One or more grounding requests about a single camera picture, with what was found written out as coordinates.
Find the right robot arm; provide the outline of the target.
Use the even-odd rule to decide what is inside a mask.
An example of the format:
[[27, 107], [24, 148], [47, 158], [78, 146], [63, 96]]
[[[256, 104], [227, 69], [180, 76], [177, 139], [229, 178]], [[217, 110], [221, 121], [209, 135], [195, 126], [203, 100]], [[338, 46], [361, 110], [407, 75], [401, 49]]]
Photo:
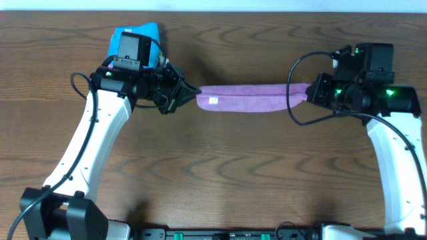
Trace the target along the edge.
[[426, 238], [426, 160], [415, 88], [394, 82], [394, 46], [359, 43], [332, 52], [333, 74], [308, 87], [307, 100], [361, 118], [372, 141], [385, 201], [387, 238]]

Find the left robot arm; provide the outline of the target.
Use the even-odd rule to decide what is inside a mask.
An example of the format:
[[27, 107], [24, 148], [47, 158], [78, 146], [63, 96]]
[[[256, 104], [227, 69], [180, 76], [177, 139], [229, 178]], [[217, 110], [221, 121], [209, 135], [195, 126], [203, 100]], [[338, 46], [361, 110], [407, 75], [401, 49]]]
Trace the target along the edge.
[[95, 204], [105, 163], [121, 128], [140, 99], [167, 115], [201, 90], [167, 63], [132, 69], [104, 63], [86, 77], [85, 110], [74, 136], [42, 188], [26, 188], [21, 214], [30, 239], [130, 239], [131, 227], [109, 220]]

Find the large purple microfiber cloth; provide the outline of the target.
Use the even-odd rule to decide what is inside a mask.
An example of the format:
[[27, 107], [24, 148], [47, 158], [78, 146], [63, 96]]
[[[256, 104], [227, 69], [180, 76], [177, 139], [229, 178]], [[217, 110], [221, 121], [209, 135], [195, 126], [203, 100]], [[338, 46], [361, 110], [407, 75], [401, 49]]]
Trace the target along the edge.
[[266, 113], [292, 108], [305, 101], [309, 86], [307, 83], [201, 86], [196, 100], [198, 107], [206, 111]]

